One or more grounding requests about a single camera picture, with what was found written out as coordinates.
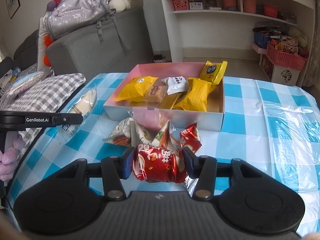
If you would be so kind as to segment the left hand purple glove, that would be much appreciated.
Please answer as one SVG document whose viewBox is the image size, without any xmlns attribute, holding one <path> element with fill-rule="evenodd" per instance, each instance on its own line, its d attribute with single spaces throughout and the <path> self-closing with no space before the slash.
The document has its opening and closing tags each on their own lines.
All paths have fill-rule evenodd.
<svg viewBox="0 0 320 240">
<path fill-rule="evenodd" d="M 23 148 L 23 138 L 20 134 L 18 134 L 13 140 L 12 146 L 4 152 L 1 152 L 1 181 L 9 181 L 13 177 L 17 167 L 18 154 Z"/>
</svg>

